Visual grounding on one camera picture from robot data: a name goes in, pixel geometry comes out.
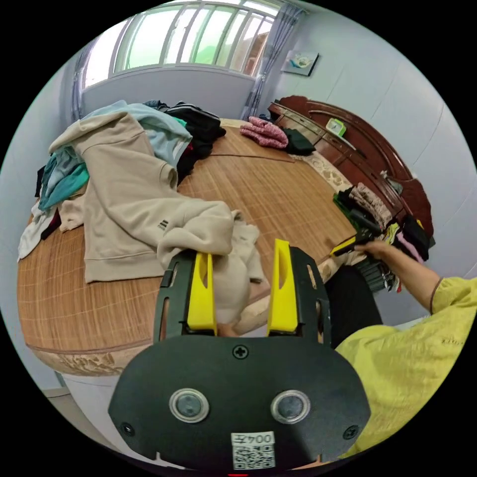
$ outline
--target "yellow shirt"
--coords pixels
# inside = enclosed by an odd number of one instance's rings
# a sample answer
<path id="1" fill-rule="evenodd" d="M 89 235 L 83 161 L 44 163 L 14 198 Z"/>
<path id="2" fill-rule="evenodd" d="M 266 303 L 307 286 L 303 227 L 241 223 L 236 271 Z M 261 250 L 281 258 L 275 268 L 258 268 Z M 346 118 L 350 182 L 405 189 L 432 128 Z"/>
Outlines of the yellow shirt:
<path id="1" fill-rule="evenodd" d="M 431 312 L 405 331 L 370 326 L 337 347 L 361 378 L 371 408 L 368 424 L 341 458 L 395 434 L 437 391 L 474 322 L 477 278 L 444 278 L 434 293 Z"/>

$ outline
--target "window frame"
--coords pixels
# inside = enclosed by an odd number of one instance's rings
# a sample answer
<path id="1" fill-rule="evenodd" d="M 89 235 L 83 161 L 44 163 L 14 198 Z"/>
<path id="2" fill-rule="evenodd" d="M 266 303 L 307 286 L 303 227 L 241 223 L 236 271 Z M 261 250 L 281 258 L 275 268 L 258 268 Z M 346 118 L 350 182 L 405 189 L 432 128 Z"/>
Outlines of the window frame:
<path id="1" fill-rule="evenodd" d="M 248 55 L 250 54 L 251 49 L 252 49 L 252 47 L 253 47 L 253 45 L 254 45 L 257 37 L 258 37 L 258 32 L 260 31 L 260 28 L 262 27 L 262 25 L 267 21 L 268 18 L 274 19 L 275 17 L 273 15 L 271 15 L 270 13 L 266 13 L 266 12 L 263 12 L 261 10 L 255 9 L 255 8 L 245 6 L 244 3 L 247 2 L 247 1 L 248 0 L 240 0 L 240 3 L 226 3 L 225 1 L 214 1 L 214 0 L 183 0 L 183 1 L 179 0 L 179 1 L 172 2 L 172 3 L 168 3 L 168 4 L 158 5 L 157 7 L 150 8 L 149 10 L 138 13 L 137 15 L 134 15 L 134 16 L 128 18 L 126 20 L 126 23 L 123 25 L 123 27 L 121 29 L 121 32 L 118 35 L 118 38 L 117 38 L 116 43 L 114 45 L 113 52 L 111 54 L 110 63 L 109 63 L 109 70 L 108 70 L 107 80 L 115 78 L 115 77 L 120 76 L 120 75 L 127 74 L 127 73 L 132 73 L 132 72 L 137 72 L 137 71 L 142 71 L 142 70 L 155 69 L 155 68 L 168 68 L 169 69 L 169 68 L 183 68 L 183 67 L 198 68 L 198 69 L 214 69 L 214 70 L 220 70 L 220 71 L 224 71 L 224 72 L 226 71 L 228 73 L 238 75 L 238 76 L 241 76 L 241 77 L 254 78 L 254 76 L 256 75 L 256 72 L 258 70 L 259 63 L 254 68 L 254 71 L 249 75 L 249 74 L 246 74 L 246 73 L 243 72 L 243 70 L 245 68 L 245 65 L 246 65 L 246 60 L 247 60 Z M 264 5 L 269 4 L 270 6 L 274 6 L 274 7 L 277 7 L 277 8 L 280 8 L 280 5 L 283 3 L 280 0 L 275 0 L 275 1 L 250 0 L 250 1 L 256 1 L 257 3 L 262 3 Z M 182 13 L 185 10 L 187 10 L 188 8 L 194 7 L 194 6 L 196 6 L 197 9 L 193 13 L 189 24 L 185 28 L 184 35 L 183 35 L 183 38 L 181 39 L 181 44 L 180 44 L 180 47 L 179 47 L 179 50 L 178 50 L 178 53 L 177 53 L 176 62 L 175 63 L 164 64 L 164 60 L 165 60 L 166 55 L 167 55 L 168 45 L 169 45 L 170 39 L 171 39 L 171 37 L 174 33 L 174 30 L 176 29 L 176 24 L 177 24 L 178 20 L 180 19 L 180 16 L 182 15 Z M 222 8 L 234 10 L 232 12 L 230 18 L 228 19 L 227 24 L 226 24 L 226 26 L 225 26 L 225 28 L 224 28 L 224 30 L 223 30 L 220 38 L 219 38 L 217 48 L 214 52 L 213 64 L 181 62 L 180 58 L 182 56 L 184 46 L 185 46 L 185 43 L 187 41 L 188 34 L 190 32 L 190 29 L 192 28 L 194 20 L 197 17 L 197 15 L 199 14 L 199 12 L 201 11 L 201 9 L 204 8 L 204 7 L 208 7 L 208 6 L 210 6 L 212 8 L 210 9 L 210 11 L 207 14 L 207 17 L 206 17 L 207 21 L 204 20 L 203 24 L 201 25 L 201 32 L 202 33 L 203 33 L 203 30 L 207 27 L 208 19 L 210 18 L 210 16 L 215 11 L 217 11 L 217 8 L 222 7 Z M 136 34 L 139 31 L 144 19 L 149 14 L 164 11 L 168 8 L 171 8 L 173 10 L 177 10 L 177 13 L 174 17 L 174 20 L 171 22 L 171 24 L 169 26 L 169 29 L 167 31 L 167 34 L 164 38 L 164 43 L 163 43 L 163 46 L 162 46 L 162 49 L 161 49 L 159 62 L 155 63 L 155 64 L 152 64 L 152 65 L 145 65 L 145 66 L 140 66 L 140 67 L 127 69 L 126 65 L 127 65 L 129 56 L 131 54 L 131 47 L 134 43 Z M 227 33 L 228 33 L 231 25 L 233 24 L 233 21 L 239 15 L 240 11 L 245 11 L 246 14 L 245 14 L 245 17 L 244 17 L 238 31 L 235 34 L 234 42 L 231 45 L 230 52 L 229 52 L 228 57 L 227 57 L 227 61 L 226 61 L 224 66 L 216 65 L 215 62 L 218 59 L 218 55 L 220 53 L 222 45 L 224 44 Z M 243 34 L 243 32 L 246 31 L 246 29 L 249 27 L 250 22 L 253 19 L 254 14 L 261 17 L 260 24 L 259 24 L 254 36 L 251 39 L 250 45 L 249 45 L 249 47 L 247 49 L 247 52 L 245 54 L 245 58 L 242 62 L 240 71 L 231 70 L 230 66 L 231 66 L 231 63 L 232 63 L 234 52 L 235 52 L 235 50 L 237 48 L 237 45 L 240 41 L 240 37 Z M 198 37 L 196 39 L 197 44 L 194 45 L 193 53 L 191 55 L 191 57 L 193 57 L 193 58 L 195 58 L 195 55 L 197 54 L 197 48 L 198 48 L 198 45 L 200 43 L 200 39 L 201 39 L 201 35 L 198 35 Z M 88 87 L 93 87 L 93 86 L 95 86 L 95 84 L 98 84 L 98 83 L 94 83 L 94 84 L 92 84 Z"/>

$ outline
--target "window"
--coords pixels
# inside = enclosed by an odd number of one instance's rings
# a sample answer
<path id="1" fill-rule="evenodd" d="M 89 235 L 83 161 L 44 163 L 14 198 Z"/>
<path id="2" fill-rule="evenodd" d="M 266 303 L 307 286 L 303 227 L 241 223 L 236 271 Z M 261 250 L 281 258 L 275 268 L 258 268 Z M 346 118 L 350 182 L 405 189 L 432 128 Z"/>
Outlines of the window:
<path id="1" fill-rule="evenodd" d="M 204 65 L 257 74 L 279 0 L 172 0 L 99 36 L 84 87 L 133 68 Z"/>

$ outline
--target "sleeve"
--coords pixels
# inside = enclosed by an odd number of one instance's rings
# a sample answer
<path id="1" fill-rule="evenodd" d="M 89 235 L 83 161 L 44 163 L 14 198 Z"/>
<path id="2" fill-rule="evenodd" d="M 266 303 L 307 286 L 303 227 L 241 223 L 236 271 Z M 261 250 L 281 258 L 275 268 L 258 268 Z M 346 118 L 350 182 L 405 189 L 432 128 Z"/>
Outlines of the sleeve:
<path id="1" fill-rule="evenodd" d="M 431 313 L 434 315 L 447 307 L 463 308 L 477 304 L 477 278 L 441 278 L 431 297 Z"/>

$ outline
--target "framed picture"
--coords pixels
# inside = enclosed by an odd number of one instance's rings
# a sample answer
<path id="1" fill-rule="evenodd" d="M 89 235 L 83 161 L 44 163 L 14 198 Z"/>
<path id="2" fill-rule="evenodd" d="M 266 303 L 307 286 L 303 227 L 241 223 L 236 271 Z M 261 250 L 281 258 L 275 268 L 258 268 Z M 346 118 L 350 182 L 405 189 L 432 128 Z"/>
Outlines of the framed picture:
<path id="1" fill-rule="evenodd" d="M 290 50 L 282 71 L 297 75 L 310 76 L 319 58 L 319 53 Z"/>

